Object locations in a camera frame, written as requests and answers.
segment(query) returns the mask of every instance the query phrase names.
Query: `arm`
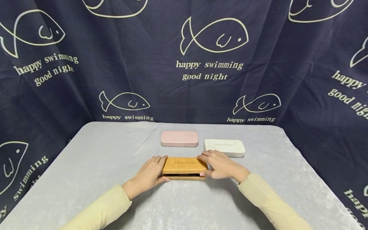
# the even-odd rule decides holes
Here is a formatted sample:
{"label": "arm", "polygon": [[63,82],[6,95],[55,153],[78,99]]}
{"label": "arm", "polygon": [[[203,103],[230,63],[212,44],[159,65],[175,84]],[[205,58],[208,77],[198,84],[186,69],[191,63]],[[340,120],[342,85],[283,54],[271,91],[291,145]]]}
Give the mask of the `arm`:
{"label": "arm", "polygon": [[122,186],[116,185],[90,204],[60,230],[100,230],[118,219],[131,205],[131,200],[154,186],[169,181],[159,177],[167,156],[152,157],[137,174]]}
{"label": "arm", "polygon": [[201,172],[202,176],[207,175],[214,179],[233,178],[238,181],[240,192],[266,215],[277,230],[312,229],[259,175],[251,174],[225,154],[209,150],[197,158],[213,168]]}

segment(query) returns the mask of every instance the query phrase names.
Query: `closed box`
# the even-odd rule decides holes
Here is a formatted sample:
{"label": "closed box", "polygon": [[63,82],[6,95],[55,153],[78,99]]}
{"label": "closed box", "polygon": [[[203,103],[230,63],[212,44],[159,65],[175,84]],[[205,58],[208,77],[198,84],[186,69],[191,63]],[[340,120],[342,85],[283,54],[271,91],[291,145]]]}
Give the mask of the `closed box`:
{"label": "closed box", "polygon": [[225,153],[228,157],[243,157],[245,148],[239,140],[220,140],[220,139],[206,139],[204,150],[217,150]]}
{"label": "closed box", "polygon": [[197,147],[198,133],[194,131],[164,131],[161,145],[172,147]]}

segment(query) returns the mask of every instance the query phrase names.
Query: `forearm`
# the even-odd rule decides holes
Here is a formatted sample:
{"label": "forearm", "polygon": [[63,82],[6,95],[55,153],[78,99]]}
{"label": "forearm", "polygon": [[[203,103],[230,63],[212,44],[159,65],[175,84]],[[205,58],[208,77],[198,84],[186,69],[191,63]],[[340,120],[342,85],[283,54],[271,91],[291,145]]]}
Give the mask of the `forearm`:
{"label": "forearm", "polygon": [[250,174],[240,183],[239,190],[266,215],[277,230],[312,229],[259,175]]}
{"label": "forearm", "polygon": [[61,230],[100,230],[124,214],[131,201],[116,185],[64,225]]}

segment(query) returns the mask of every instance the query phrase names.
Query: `box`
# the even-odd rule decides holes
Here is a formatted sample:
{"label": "box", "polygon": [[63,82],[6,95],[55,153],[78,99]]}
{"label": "box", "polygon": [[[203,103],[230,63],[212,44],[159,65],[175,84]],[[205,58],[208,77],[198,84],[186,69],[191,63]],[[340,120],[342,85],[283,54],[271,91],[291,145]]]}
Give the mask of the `box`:
{"label": "box", "polygon": [[239,140],[220,140],[220,139],[206,139],[204,143],[204,150],[217,150],[225,153],[228,157],[241,158],[245,154],[245,148]]}
{"label": "box", "polygon": [[162,176],[170,180],[203,180],[199,173],[207,170],[207,164],[197,158],[167,158]]}
{"label": "box", "polygon": [[198,133],[194,131],[164,131],[161,134],[162,146],[197,147]]}

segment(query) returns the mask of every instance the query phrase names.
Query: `fabric backdrop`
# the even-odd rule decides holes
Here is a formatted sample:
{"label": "fabric backdrop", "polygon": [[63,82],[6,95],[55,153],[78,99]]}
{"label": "fabric backdrop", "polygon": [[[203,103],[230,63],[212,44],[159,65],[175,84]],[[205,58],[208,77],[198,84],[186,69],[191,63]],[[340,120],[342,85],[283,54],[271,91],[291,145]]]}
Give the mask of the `fabric backdrop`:
{"label": "fabric backdrop", "polygon": [[368,228],[366,15],[363,0],[2,1],[0,222],[86,123],[152,121],[280,126]]}

